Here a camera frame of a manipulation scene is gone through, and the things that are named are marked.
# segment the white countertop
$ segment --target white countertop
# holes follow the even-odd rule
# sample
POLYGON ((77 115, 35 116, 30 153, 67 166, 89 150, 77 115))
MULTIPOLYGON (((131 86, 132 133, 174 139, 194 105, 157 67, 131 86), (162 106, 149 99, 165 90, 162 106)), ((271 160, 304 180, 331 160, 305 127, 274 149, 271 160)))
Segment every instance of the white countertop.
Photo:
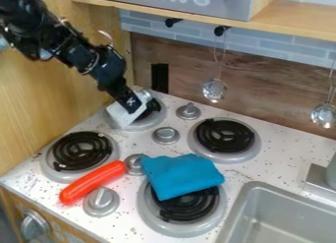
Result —
MULTIPOLYGON (((223 185, 228 196, 226 215, 243 186, 250 181, 262 181, 284 190, 300 194, 336 207, 336 203, 320 199, 302 191, 311 163, 326 166, 336 152, 336 141, 260 121, 240 114, 220 110, 196 103, 202 115, 195 121, 184 121, 176 117, 175 111, 189 101, 171 95, 160 94, 159 98, 168 106, 168 116, 159 126, 142 132, 121 132, 112 130, 102 118, 102 111, 77 125, 69 132, 97 131, 112 136, 121 149, 121 159, 133 153, 145 153, 149 156, 190 153, 187 135, 192 126, 201 119, 213 117, 230 117, 241 120, 254 127, 261 136, 262 148, 254 159, 240 164, 216 164, 226 177, 223 185), (171 146, 160 146, 151 139, 151 133, 158 127, 171 126, 181 133, 181 140, 171 146)), ((103 218, 86 215, 80 201, 72 207, 64 207, 58 202, 59 192, 67 185, 48 180, 41 173, 39 161, 43 159, 46 149, 28 158, 0 181, 9 190, 46 209, 48 212, 69 222, 71 225, 94 235, 98 240, 107 242, 214 242, 224 221, 211 232, 199 237, 178 239, 168 237, 147 227, 137 212, 137 191, 144 176, 125 175, 106 185, 119 193, 121 205, 115 213, 103 218)))

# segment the wooden panel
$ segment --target wooden panel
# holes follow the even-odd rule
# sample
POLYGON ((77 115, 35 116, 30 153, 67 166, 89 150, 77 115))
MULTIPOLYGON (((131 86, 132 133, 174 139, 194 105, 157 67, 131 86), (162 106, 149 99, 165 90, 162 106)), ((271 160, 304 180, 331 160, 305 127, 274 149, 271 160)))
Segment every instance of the wooden panel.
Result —
MULTIPOLYGON (((71 0, 44 1, 93 43, 109 42, 97 30, 114 33, 116 47, 125 53, 122 41, 128 35, 119 29, 117 9, 71 0)), ((81 76, 57 60, 31 62, 14 49, 1 53, 0 175, 110 100, 90 76, 81 76)))
POLYGON ((115 7, 168 18, 178 18, 217 26, 262 30, 336 41, 336 7, 275 0, 249 22, 157 9, 109 0, 73 0, 77 3, 115 7))
POLYGON ((13 229, 15 236, 19 240, 18 243, 24 243, 25 241, 20 231, 20 224, 18 223, 18 221, 21 221, 20 213, 13 204, 10 193, 3 187, 0 187, 0 206, 2 206, 2 209, 9 220, 10 226, 13 229))
POLYGON ((252 15, 255 16, 261 10, 263 10, 267 5, 269 5, 273 0, 253 0, 252 15))
POLYGON ((81 230, 74 228, 72 225, 66 223, 65 221, 59 219, 58 217, 46 212, 45 210, 37 207, 33 203, 30 203, 21 197, 9 192, 8 190, 0 187, 0 193, 3 195, 3 200, 6 201, 8 206, 7 213, 9 214, 9 218, 14 224, 14 228, 18 231, 20 235, 20 225, 24 220, 24 210, 34 210, 38 212, 43 218, 49 223, 51 227, 51 233, 48 234, 48 237, 54 242, 74 242, 67 239, 68 233, 76 236, 77 238, 83 240, 85 243, 99 243, 99 241, 90 237, 86 233, 81 230))
MULTIPOLYGON (((170 93, 210 104, 202 84, 218 76, 212 48, 132 34, 136 83, 150 87, 150 65, 168 63, 170 93)), ((328 69, 229 51, 221 79, 229 94, 215 107, 336 139, 335 128, 311 123, 309 112, 324 102, 328 69)))

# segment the cabinet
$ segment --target cabinet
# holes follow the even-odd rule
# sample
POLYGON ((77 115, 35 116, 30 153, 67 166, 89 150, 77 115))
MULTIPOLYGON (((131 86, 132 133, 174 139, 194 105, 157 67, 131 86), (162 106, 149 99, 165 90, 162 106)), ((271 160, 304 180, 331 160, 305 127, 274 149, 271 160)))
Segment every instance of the cabinet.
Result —
POLYGON ((46 236, 39 237, 34 243, 64 242, 64 243, 98 243, 89 232, 80 231, 69 223, 57 218, 53 214, 46 212, 43 208, 30 203, 5 188, 0 188, 0 204, 2 204, 7 218, 17 235, 19 242, 27 242, 21 232, 24 219, 27 217, 27 211, 34 211, 39 214, 49 226, 50 230, 46 236))

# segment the sink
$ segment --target sink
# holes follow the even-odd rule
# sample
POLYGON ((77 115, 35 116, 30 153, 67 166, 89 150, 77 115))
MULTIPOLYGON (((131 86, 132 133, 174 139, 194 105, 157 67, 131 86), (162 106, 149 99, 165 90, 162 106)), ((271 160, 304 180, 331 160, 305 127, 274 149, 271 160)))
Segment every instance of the sink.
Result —
POLYGON ((336 209, 261 182, 246 184, 216 243, 335 243, 336 209))

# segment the gray tile backsplash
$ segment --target gray tile backsplash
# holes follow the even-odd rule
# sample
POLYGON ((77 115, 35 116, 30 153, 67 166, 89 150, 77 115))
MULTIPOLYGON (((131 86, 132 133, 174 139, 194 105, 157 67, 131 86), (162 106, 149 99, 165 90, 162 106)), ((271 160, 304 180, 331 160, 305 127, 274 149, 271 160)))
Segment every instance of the gray tile backsplash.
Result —
MULTIPOLYGON (((336 0, 289 0, 335 5, 336 0)), ((121 11, 122 28, 133 32, 179 41, 223 46, 224 37, 215 38, 215 25, 182 21, 168 29, 165 18, 139 12, 121 11)), ((330 67, 336 58, 336 43, 258 30, 231 28, 227 31, 227 48, 230 50, 291 60, 299 63, 330 67)))

